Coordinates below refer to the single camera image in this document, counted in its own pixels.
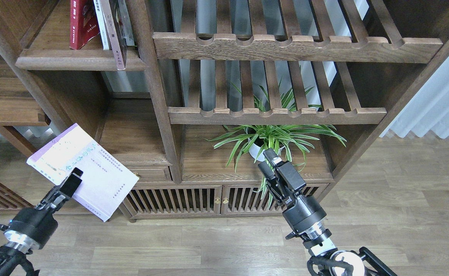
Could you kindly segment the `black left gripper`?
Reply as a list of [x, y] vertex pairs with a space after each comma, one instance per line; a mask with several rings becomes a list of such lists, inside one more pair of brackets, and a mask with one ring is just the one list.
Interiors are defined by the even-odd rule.
[[82, 183], [82, 174], [78, 167], [60, 186], [53, 187], [34, 208], [23, 208], [9, 222], [9, 225], [0, 224], [0, 230], [8, 242], [6, 246], [16, 250], [42, 249], [54, 231], [58, 222], [53, 214], [67, 202]]

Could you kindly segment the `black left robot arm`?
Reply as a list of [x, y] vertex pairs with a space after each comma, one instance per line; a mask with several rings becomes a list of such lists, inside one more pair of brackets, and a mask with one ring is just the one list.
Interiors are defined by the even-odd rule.
[[71, 174], [59, 185], [53, 187], [34, 208], [23, 208], [9, 222], [0, 224], [0, 230], [8, 242], [0, 246], [0, 276], [9, 276], [17, 265], [25, 270], [27, 276], [38, 276], [33, 264], [26, 258], [33, 250], [44, 248], [58, 227], [53, 214], [72, 198], [82, 183], [83, 172], [74, 168]]

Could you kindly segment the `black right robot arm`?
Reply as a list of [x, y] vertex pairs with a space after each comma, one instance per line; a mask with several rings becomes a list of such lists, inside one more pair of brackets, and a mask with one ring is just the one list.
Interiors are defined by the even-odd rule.
[[326, 212], [313, 195], [303, 195], [306, 183], [289, 161], [283, 161], [273, 149], [264, 154], [266, 161], [259, 169], [266, 178], [266, 187], [279, 206], [291, 233], [303, 240], [311, 257], [307, 269], [312, 276], [394, 276], [395, 273], [368, 248], [339, 250], [322, 220]]

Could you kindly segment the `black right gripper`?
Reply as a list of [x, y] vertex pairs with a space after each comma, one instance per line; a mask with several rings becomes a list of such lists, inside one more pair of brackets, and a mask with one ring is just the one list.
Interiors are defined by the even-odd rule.
[[282, 212], [293, 232], [292, 235], [322, 235], [321, 220], [326, 212], [313, 195], [303, 195], [304, 179], [289, 161], [283, 161], [272, 148], [263, 152], [266, 161], [258, 168], [266, 179], [266, 187]]

